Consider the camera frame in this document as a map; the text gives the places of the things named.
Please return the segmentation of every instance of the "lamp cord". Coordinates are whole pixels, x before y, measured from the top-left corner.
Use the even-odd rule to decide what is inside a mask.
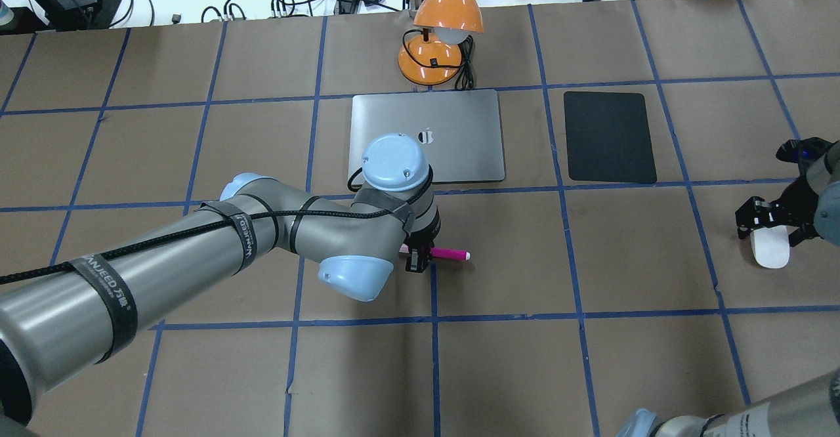
[[[419,64],[423,68],[447,68],[451,70],[459,70],[458,76],[455,79],[455,90],[457,91],[467,91],[475,88],[475,74],[472,70],[471,58],[473,49],[475,46],[475,42],[471,35],[468,35],[466,39],[458,43],[458,48],[461,51],[461,64],[456,66],[455,64],[424,64],[416,57],[414,54],[411,53],[411,49],[408,48],[408,42],[406,41],[406,37],[409,33],[423,33],[423,30],[418,30],[417,28],[412,28],[411,30],[407,30],[405,33],[402,34],[402,48],[405,49],[408,57],[411,58],[416,64]]]

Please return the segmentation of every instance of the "laptop lid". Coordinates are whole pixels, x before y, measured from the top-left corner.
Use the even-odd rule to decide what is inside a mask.
[[[435,182],[499,182],[505,178],[499,99],[495,90],[369,94],[353,97],[347,177],[376,137],[413,137]]]

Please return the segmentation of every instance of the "light bulb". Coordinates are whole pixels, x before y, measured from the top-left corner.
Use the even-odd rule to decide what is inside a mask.
[[[458,45],[470,36],[469,31],[460,30],[460,28],[435,27],[434,32],[441,42],[449,43],[449,45]]]

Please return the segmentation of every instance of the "orange desk lamp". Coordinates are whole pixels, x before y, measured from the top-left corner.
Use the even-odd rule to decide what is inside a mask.
[[[423,0],[414,25],[423,30],[409,30],[402,37],[397,58],[402,75],[422,85],[449,81],[462,65],[463,42],[473,31],[483,33],[481,10],[475,0]],[[420,33],[406,42],[409,33]]]

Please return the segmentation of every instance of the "pink marker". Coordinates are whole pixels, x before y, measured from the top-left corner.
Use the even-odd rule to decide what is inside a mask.
[[[408,246],[403,243],[400,247],[400,253],[408,253]],[[466,261],[470,260],[470,252],[468,251],[453,251],[453,249],[439,249],[432,247],[433,258],[447,258],[448,260]]]

